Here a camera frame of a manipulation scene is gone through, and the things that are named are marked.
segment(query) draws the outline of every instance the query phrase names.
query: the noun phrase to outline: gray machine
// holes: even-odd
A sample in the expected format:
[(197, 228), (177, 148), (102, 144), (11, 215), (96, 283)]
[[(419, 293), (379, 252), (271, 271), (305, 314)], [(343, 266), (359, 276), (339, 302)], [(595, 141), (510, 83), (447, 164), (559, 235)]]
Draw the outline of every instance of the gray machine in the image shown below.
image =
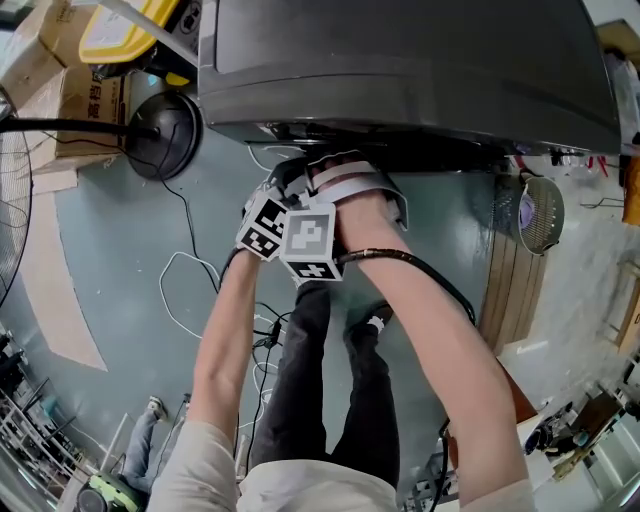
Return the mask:
[(199, 59), (207, 124), (248, 144), (404, 171), (620, 150), (580, 0), (205, 0)]

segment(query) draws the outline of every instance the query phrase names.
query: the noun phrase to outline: wooden board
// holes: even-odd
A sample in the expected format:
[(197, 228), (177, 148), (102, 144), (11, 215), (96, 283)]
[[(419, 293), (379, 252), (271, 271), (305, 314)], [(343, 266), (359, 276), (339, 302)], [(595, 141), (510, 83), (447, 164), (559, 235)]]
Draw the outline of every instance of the wooden board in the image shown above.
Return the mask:
[(504, 250), (506, 245), (506, 237), (500, 233), (493, 235), (493, 249), (491, 253), (491, 266), (489, 269), (489, 282), (487, 283), (487, 293), (485, 294), (484, 304), (480, 313), (480, 333), (486, 338), (493, 312), (496, 307), (496, 299), (498, 298), (498, 288), (500, 285), (500, 276), (502, 275), (502, 261), (504, 259)]
[(534, 256), (509, 237), (494, 234), (489, 280), (479, 331), (494, 353), (529, 335), (546, 268), (546, 256)]
[(629, 299), (627, 310), (624, 314), (624, 320), (620, 324), (620, 330), (616, 337), (616, 345), (618, 352), (621, 354), (630, 354), (636, 346), (636, 335), (640, 326), (640, 280), (635, 281), (633, 292)]
[(516, 329), (516, 339), (513, 341), (520, 341), (529, 336), (531, 325), (533, 324), (533, 316), (538, 307), (538, 299), (540, 298), (540, 290), (542, 290), (542, 282), (544, 281), (544, 273), (547, 268), (548, 256), (537, 256), (538, 271), (533, 282), (533, 290), (531, 293), (531, 301), (527, 307), (522, 308), (521, 317), (523, 318), (519, 329)]
[(497, 354), (502, 352), (502, 347), (505, 344), (516, 341), (516, 328), (526, 302), (527, 284), (529, 283), (534, 258), (523, 246), (516, 247), (509, 297), (498, 333), (498, 341), (494, 347), (494, 352)]
[(495, 301), (495, 308), (491, 316), (491, 323), (487, 332), (487, 339), (490, 346), (494, 349), (498, 343), (498, 335), (500, 327), (504, 319), (504, 312), (507, 308), (507, 300), (509, 299), (509, 289), (511, 288), (511, 277), (513, 276), (513, 267), (516, 259), (516, 244), (505, 237), (504, 257), (502, 259), (502, 273), (500, 274), (500, 282), (498, 283), (498, 292)]

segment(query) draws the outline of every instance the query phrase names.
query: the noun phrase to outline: white t-shirt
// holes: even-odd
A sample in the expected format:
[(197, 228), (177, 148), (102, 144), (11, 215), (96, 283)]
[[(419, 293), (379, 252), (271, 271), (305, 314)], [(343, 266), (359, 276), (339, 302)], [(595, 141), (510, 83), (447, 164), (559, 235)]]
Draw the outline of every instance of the white t-shirt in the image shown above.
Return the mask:
[[(164, 512), (396, 512), (387, 482), (314, 460), (260, 464), (240, 484), (227, 437), (207, 423), (186, 422), (147, 510)], [(528, 480), (476, 500), (462, 512), (535, 512)]]

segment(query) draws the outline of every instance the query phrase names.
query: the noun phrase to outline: fan base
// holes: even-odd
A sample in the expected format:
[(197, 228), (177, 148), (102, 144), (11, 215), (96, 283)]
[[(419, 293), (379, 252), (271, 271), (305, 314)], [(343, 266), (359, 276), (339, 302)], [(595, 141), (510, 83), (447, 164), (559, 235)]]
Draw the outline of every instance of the fan base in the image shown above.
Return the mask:
[(198, 107), (184, 94), (166, 91), (140, 105), (129, 127), (158, 132), (153, 139), (129, 135), (125, 149), (134, 171), (148, 180), (164, 181), (182, 172), (202, 139)]

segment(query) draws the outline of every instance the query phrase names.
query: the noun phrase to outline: sleeve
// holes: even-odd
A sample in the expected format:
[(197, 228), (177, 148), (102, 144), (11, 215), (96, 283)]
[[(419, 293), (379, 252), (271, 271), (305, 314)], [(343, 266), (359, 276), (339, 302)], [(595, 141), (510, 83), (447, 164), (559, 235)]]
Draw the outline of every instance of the sleeve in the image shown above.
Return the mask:
[(531, 482), (529, 480), (521, 480), (498, 489), (462, 507), (460, 512), (495, 512), (496, 510), (504, 512), (536, 512)]
[(208, 423), (187, 421), (151, 489), (147, 510), (235, 512), (236, 474), (227, 437)]

